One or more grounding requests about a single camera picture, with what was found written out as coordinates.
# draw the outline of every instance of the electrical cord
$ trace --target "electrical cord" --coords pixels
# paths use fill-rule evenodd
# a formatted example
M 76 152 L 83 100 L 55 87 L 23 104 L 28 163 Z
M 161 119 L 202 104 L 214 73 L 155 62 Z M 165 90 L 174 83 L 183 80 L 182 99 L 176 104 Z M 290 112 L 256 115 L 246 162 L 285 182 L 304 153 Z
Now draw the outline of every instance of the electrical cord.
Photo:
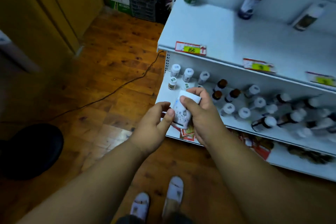
M 121 85 L 121 86 L 119 86 L 118 88 L 116 88 L 112 93 L 106 95 L 105 97 L 102 97 L 101 99 L 98 99 L 98 100 L 96 100 L 96 101 L 93 101 L 93 102 L 91 102 L 91 103 L 88 103 L 88 104 L 86 104 L 86 105 L 83 105 L 83 106 L 81 106 L 81 107 L 77 107 L 77 108 L 74 108 L 74 109 L 70 109 L 70 110 L 68 110 L 68 111 L 65 111 L 65 112 L 63 112 L 63 113 L 61 113 L 61 114 L 58 114 L 58 115 L 56 115 L 56 116 L 54 116 L 54 117 L 52 117 L 52 118 L 50 118 L 50 119 L 47 119 L 47 120 L 32 120 L 32 121 L 0 121 L 0 124 L 27 124 L 27 123 L 36 123 L 36 122 L 51 122 L 51 121 L 55 120 L 56 118 L 61 117 L 61 116 L 65 115 L 65 114 L 67 114 L 67 113 L 69 113 L 69 112 L 77 111 L 77 110 L 83 109 L 83 108 L 85 108 L 85 107 L 88 107 L 89 105 L 92 105 L 92 104 L 94 104 L 94 103 L 98 103 L 98 102 L 100 102 L 100 101 L 102 101 L 102 100 L 108 98 L 109 96 L 113 95 L 114 93 L 116 93 L 118 90 L 120 90 L 121 88 L 123 88 L 123 87 L 126 86 L 127 84 L 129 84 L 129 83 L 131 83 L 131 82 L 134 82 L 134 81 L 136 81 L 136 80 L 139 80 L 139 79 L 141 79 L 141 78 L 144 78 L 144 77 L 146 76 L 146 74 L 148 73 L 149 69 L 150 69 L 150 68 L 154 65 L 154 63 L 158 60 L 158 57 L 159 57 L 160 53 L 162 53 L 162 52 L 163 52 L 163 51 L 160 51 L 160 52 L 157 53 L 157 56 L 156 56 L 155 60 L 150 64 L 150 66 L 146 69 L 145 73 L 144 73 L 142 76 L 137 77 L 137 78 L 134 78 L 134 79 L 132 79 L 132 80 L 130 80 L 130 81 L 124 83 L 123 85 Z

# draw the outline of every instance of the white shelf panel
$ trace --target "white shelf panel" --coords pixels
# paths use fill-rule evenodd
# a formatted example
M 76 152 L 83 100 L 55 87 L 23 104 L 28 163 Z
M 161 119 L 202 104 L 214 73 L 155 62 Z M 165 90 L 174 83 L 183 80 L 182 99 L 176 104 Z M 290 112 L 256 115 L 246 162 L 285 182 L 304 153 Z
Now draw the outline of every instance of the white shelf panel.
M 290 154 L 286 146 L 278 143 L 274 143 L 274 148 L 266 161 L 278 167 L 336 182 L 336 162 L 313 164 L 307 159 L 302 159 L 297 155 Z
M 243 58 L 273 63 L 278 78 L 336 91 L 311 83 L 305 71 L 336 77 L 336 38 L 313 30 L 298 32 L 290 26 L 254 16 L 249 21 L 236 11 L 213 5 L 190 6 L 176 0 L 158 41 L 158 48 L 174 51 L 176 41 L 207 46 L 208 59 L 242 68 Z
M 183 80 L 182 80 L 182 75 L 179 75 L 178 78 L 177 78 L 178 82 L 177 82 L 177 86 L 176 86 L 175 90 L 168 89 L 169 79 L 170 79 L 170 72 L 167 71 L 164 75 L 159 94 L 157 95 L 156 102 L 169 101 L 170 103 L 173 104 L 175 99 L 177 98 L 177 96 L 179 94 L 179 91 L 180 91 L 180 89 L 182 89 L 182 85 L 184 83 Z M 192 78 L 191 82 L 195 83 L 196 79 Z M 214 84 L 212 84 L 212 83 L 205 83 L 205 85 L 204 85 L 205 89 L 208 92 L 212 92 L 213 86 L 214 86 Z M 237 108 L 240 108 L 241 106 L 245 105 L 244 100 L 245 100 L 244 96 L 241 95 L 235 102 L 233 102 L 233 104 Z M 223 106 L 223 103 L 219 102 L 216 106 L 219 109 Z M 304 147 L 304 148 L 307 148 L 309 150 L 314 150 L 314 151 L 321 152 L 321 153 L 324 153 L 324 154 L 329 154 L 329 155 L 336 156 L 336 144 L 331 142 L 331 141 L 321 140 L 317 137 L 298 140 L 295 137 L 293 137 L 292 134 L 289 133 L 286 129 L 279 128 L 279 127 L 268 129 L 268 130 L 265 130 L 261 133 L 256 133 L 251 128 L 251 122 L 253 120 L 258 119 L 259 115 L 260 114 L 258 114 L 257 112 L 252 111 L 252 116 L 251 116 L 251 119 L 249 121 L 238 121 L 233 116 L 228 116 L 228 117 L 222 117 L 221 116 L 221 118 L 222 118 L 223 123 L 228 128 L 233 128 L 233 129 L 244 131 L 244 132 L 247 132 L 247 133 L 250 133 L 250 134 L 254 134 L 254 135 L 261 136 L 261 137 L 273 139 L 275 141 L 280 141 L 280 142 L 284 142 L 284 143 L 287 143 L 287 144 Z M 173 127 L 169 128 L 166 135 L 169 136 L 169 137 L 173 137 L 173 138 L 179 138 L 179 132 Z

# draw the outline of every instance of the white slipper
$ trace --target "white slipper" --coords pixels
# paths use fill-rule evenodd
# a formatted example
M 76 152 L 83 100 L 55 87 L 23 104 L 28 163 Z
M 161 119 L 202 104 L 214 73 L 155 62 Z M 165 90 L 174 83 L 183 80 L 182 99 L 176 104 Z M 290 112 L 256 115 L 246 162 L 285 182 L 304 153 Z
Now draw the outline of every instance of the white slipper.
M 183 181 L 180 177 L 174 176 L 173 178 L 170 179 L 169 182 L 167 197 L 165 200 L 165 205 L 163 207 L 162 216 L 164 216 L 166 210 L 167 198 L 176 200 L 180 205 L 182 202 L 182 196 L 183 196 Z
M 149 208 L 149 196 L 145 192 L 138 194 L 132 204 L 131 215 L 134 215 L 143 221 L 146 221 Z

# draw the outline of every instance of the hand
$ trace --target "hand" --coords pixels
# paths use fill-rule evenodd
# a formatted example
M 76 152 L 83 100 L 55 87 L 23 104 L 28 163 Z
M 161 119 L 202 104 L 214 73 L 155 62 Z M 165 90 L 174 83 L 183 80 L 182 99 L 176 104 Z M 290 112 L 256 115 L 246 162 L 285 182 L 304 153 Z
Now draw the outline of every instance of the hand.
M 221 138 L 227 130 L 210 95 L 204 88 L 194 87 L 187 91 L 202 98 L 199 105 L 185 96 L 181 96 L 180 101 L 191 112 L 196 139 L 208 147 L 214 140 Z
M 175 111 L 169 106 L 169 102 L 156 103 L 142 117 L 138 127 L 129 138 L 145 156 L 153 153 L 166 136 L 166 132 L 175 116 Z M 167 113 L 160 121 L 162 112 Z

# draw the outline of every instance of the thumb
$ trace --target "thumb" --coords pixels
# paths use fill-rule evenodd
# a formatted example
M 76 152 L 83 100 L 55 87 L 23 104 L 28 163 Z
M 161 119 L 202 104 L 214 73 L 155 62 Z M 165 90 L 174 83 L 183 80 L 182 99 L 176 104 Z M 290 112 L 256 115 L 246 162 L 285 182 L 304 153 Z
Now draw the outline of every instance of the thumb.
M 192 116 L 196 116 L 201 113 L 202 108 L 191 98 L 181 96 L 180 101 L 184 105 L 184 107 L 187 108 L 187 110 L 191 112 Z
M 163 117 L 163 119 L 160 121 L 160 123 L 156 126 L 157 129 L 165 135 L 168 128 L 170 127 L 171 123 L 173 122 L 175 117 L 175 111 L 174 109 L 168 109 L 166 115 Z

